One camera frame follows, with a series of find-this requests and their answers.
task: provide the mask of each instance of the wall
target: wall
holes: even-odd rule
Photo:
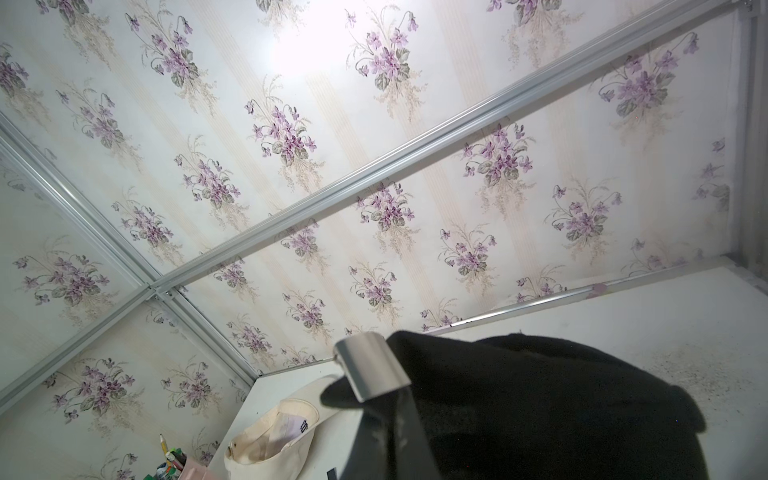
[[[112,327],[0,417],[3,475],[143,478],[162,461],[161,433],[207,464],[244,387],[188,336],[151,305]]]
[[[654,4],[76,3],[7,2],[0,109],[163,273]],[[673,32],[184,294],[269,372],[724,253],[739,38]]]
[[[0,154],[0,390],[102,317],[138,283]]]

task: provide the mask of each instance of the purple violet flower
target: purple violet flower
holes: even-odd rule
[[[624,62],[624,68],[626,68],[631,74],[639,72],[643,69],[643,58],[640,55],[628,57]]]
[[[395,33],[392,35],[392,38],[390,38],[389,41],[392,42],[392,44],[396,47],[402,48],[408,44],[408,37],[400,33],[399,28],[395,28]]]
[[[139,31],[139,27],[141,25],[139,24],[139,19],[136,18],[136,16],[131,17],[130,15],[128,15],[128,23],[131,24],[132,31]]]
[[[67,394],[63,395],[54,395],[53,396],[53,404],[56,406],[56,409],[61,408],[64,405],[67,405]]]
[[[658,255],[650,255],[648,257],[648,266],[651,269],[659,268],[660,266],[663,266],[661,262],[661,258]]]
[[[165,49],[168,48],[168,45],[165,44],[165,40],[159,35],[152,34],[152,43],[154,43],[154,46],[158,47],[161,51],[165,51]]]
[[[520,168],[523,169],[524,173],[527,173],[529,170],[533,168],[533,165],[531,164],[531,161],[528,159],[528,157],[525,157],[525,160],[523,163],[520,164]]]
[[[30,276],[25,276],[22,283],[24,284],[24,288],[27,290],[40,286],[40,284],[38,283],[38,279],[32,278]]]
[[[722,165],[719,167],[715,167],[712,164],[707,164],[707,166],[701,171],[701,178],[711,180],[715,178],[715,173],[717,172],[718,168],[721,168]]]
[[[187,43],[186,37],[183,35],[179,35],[178,31],[174,31],[174,39],[173,39],[174,45],[177,47],[186,47],[189,44]]]
[[[366,36],[366,41],[374,50],[378,50],[382,46],[382,41],[379,39],[379,34],[374,31],[370,31]]]
[[[602,98],[608,103],[611,103],[611,100],[614,99],[615,95],[616,95],[616,91],[611,89],[609,91],[604,91],[603,93],[601,93],[600,98]]]
[[[596,215],[605,215],[608,213],[608,207],[603,204],[603,202],[597,202],[595,206],[592,208],[592,211]]]
[[[688,42],[688,45],[683,50],[683,54],[694,54],[696,53],[696,50],[699,49],[699,35],[696,32],[691,32],[690,35],[690,42]]]
[[[411,14],[411,19],[408,21],[408,31],[416,31],[419,26],[416,24],[416,17]]]
[[[673,68],[677,67],[677,58],[675,58],[672,55],[672,52],[667,50],[664,55],[661,57],[661,60],[656,62],[656,66],[662,71],[662,72],[668,72],[669,70],[672,70]]]

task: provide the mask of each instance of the metal bracket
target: metal bracket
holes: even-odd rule
[[[157,300],[158,302],[165,303],[168,300],[175,299],[176,295],[179,295],[179,292],[175,288],[170,290],[157,289],[154,291],[154,296],[152,296],[150,300]]]
[[[739,4],[739,18],[749,20],[768,13],[768,0],[732,0]]]
[[[408,374],[378,333],[358,333],[340,340],[333,347],[333,358],[344,369],[358,402],[411,385]]]

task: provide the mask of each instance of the dust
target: dust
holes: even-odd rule
[[[740,392],[749,391],[753,383],[737,366],[734,353],[717,346],[702,347],[684,343],[672,351],[651,354],[649,373],[685,389],[701,408],[707,420],[710,413],[728,411],[729,400]]]

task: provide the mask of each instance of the metal rail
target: metal rail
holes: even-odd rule
[[[643,273],[642,275],[626,276],[616,280],[609,280],[597,285],[605,287],[614,287],[612,292],[616,293],[619,290],[627,290],[635,288],[636,286],[643,286],[649,283],[661,282],[676,278],[683,275],[690,275],[692,273],[703,272],[705,270],[711,270],[719,266],[725,266],[728,268],[735,268],[735,263],[728,257],[714,257],[705,260],[700,260],[694,263],[688,263],[687,265],[673,266],[664,270],[656,270],[654,272]],[[762,290],[768,286],[768,283],[762,282],[759,279],[747,279],[746,281],[753,284],[758,290]],[[490,310],[479,315],[471,316],[467,319],[461,319],[458,322],[451,325],[441,326],[439,328],[429,330],[426,335],[441,336],[446,333],[455,332],[468,328],[470,326],[485,325],[486,323],[498,322],[499,320],[505,320],[512,318],[513,316],[520,316],[526,313],[538,312],[539,310],[545,310],[548,308],[555,308],[556,306],[566,305],[568,303],[579,302],[589,298],[589,295],[596,292],[596,285],[587,285],[572,290],[564,290],[562,292],[553,293],[549,296],[543,296],[541,298],[529,300],[522,303],[514,303],[512,305],[503,306],[494,310]],[[274,372],[266,373],[262,376],[272,376],[278,373],[285,372],[287,370],[302,369],[307,366],[317,365],[318,363],[332,362],[334,358],[321,359],[316,362],[306,363],[301,366],[292,366],[287,369],[275,370]]]
[[[737,212],[740,261],[768,278],[768,1],[753,2],[745,14],[750,22],[749,68],[744,105],[743,144],[740,149],[741,194]]]
[[[164,293],[730,0],[666,0],[153,282]]]

